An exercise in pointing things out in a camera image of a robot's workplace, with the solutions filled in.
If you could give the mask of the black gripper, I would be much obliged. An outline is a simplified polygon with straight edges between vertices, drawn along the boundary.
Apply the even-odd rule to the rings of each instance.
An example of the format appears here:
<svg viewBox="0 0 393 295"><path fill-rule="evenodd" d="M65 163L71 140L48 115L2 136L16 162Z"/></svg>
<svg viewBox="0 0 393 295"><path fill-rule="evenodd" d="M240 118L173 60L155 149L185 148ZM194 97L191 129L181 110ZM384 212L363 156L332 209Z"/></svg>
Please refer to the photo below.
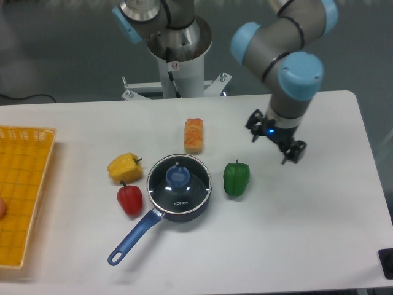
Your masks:
<svg viewBox="0 0 393 295"><path fill-rule="evenodd" d="M307 144L294 139L299 125L299 117L285 118L272 110L263 114L259 109L256 109L250 115L246 128L252 134L252 142L255 142L260 136L265 136L274 142L284 154L281 162L284 165L288 161L297 164L305 154Z"/></svg>

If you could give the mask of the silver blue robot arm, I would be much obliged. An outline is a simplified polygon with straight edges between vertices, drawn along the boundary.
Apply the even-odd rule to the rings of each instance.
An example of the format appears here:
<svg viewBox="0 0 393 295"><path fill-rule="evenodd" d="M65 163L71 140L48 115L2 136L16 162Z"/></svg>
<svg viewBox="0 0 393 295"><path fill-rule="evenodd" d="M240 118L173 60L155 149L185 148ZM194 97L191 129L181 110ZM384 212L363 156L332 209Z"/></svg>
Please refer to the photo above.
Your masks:
<svg viewBox="0 0 393 295"><path fill-rule="evenodd" d="M233 35L230 52L271 91L266 112L254 111L246 123L254 138L274 142L285 161L298 162L306 143L294 134L324 77L324 67L304 46L337 23L333 1L271 1L277 19L267 27L249 22ZM120 1L112 10L125 37L145 41L157 59L167 98L206 94L204 56L212 31L195 13L193 1Z"/></svg>

